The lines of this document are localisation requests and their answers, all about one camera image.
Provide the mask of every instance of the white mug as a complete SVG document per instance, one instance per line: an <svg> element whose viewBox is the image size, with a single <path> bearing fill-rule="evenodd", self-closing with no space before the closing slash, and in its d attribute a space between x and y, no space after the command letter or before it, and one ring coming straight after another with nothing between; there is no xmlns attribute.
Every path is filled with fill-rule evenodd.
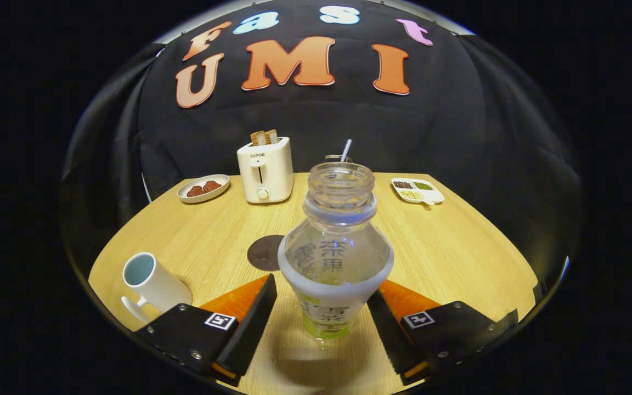
<svg viewBox="0 0 632 395"><path fill-rule="evenodd" d="M140 296L138 303L131 302L127 297L121 297L121 302L143 323L150 322L150 318L140 309L146 303L163 313L179 303L191 304L189 288L168 272L150 252L133 255L123 266L121 277Z"/></svg>

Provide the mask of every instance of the black background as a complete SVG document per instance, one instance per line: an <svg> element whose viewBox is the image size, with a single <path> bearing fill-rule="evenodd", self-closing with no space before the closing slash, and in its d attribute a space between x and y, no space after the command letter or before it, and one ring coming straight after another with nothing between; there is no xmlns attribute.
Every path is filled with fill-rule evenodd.
<svg viewBox="0 0 632 395"><path fill-rule="evenodd" d="M203 393L96 312L65 257L54 188L105 80L213 3L0 4L0 391ZM542 313L467 376L425 393L632 392L632 3L427 4L551 98L582 156L588 226Z"/></svg>

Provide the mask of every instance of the white toaster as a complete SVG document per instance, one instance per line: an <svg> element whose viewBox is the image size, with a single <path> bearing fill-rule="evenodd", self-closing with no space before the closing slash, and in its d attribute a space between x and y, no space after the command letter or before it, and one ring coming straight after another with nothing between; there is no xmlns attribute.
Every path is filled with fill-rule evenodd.
<svg viewBox="0 0 632 395"><path fill-rule="evenodd" d="M291 195L294 170L291 167L289 137L278 137L276 144L249 143L236 154L248 202L281 202Z"/></svg>

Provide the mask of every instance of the fast umi sign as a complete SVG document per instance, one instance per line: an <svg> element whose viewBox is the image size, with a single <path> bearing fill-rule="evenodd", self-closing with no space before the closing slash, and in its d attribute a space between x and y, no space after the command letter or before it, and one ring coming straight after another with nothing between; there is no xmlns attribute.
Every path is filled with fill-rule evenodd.
<svg viewBox="0 0 632 395"><path fill-rule="evenodd" d="M327 5L319 8L319 13L314 14L314 19L327 24L353 25L353 28L356 28L355 25L360 20L360 11L353 7ZM401 18L392 18L391 22L401 27L402 35L408 35L421 45L433 45L431 40L426 38L428 31L416 22ZM182 60L184 63L194 64L187 65L176 75L177 104L183 108L192 108L211 97L216 86L216 77L221 72L224 53L216 53L201 61L203 75L197 59L210 45L220 42L222 33L249 35L256 30L279 29L279 23L280 17L277 12L258 13L242 20L235 27L233 21L227 20L192 38ZM336 83L337 76L329 72L329 48L336 44L336 40L331 37L311 36L302 39L291 52L287 52L273 39L251 43L246 47L251 53L247 78L240 87L244 91L264 89L272 82L270 77L279 85L284 85L297 67L299 71L293 77L297 85L327 86ZM394 95L408 95L410 88L405 81L404 60L409 54L400 48L380 43L372 43L371 47L379 55L379 75L372 76L373 88ZM204 79L201 89L196 92L191 90L191 81L194 78Z"/></svg>

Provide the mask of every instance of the letter m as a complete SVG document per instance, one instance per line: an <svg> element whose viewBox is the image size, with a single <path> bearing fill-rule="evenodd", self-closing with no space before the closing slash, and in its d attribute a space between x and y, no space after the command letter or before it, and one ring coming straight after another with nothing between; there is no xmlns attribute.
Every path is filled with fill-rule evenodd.
<svg viewBox="0 0 632 395"><path fill-rule="evenodd" d="M331 85L336 78L328 72L328 50L335 42L329 37L306 37L289 53L275 40L252 43L246 47L252 56L248 80L242 87L246 91L267 88L270 78L266 69L284 85L299 65L299 74L294 77L297 85Z"/></svg>

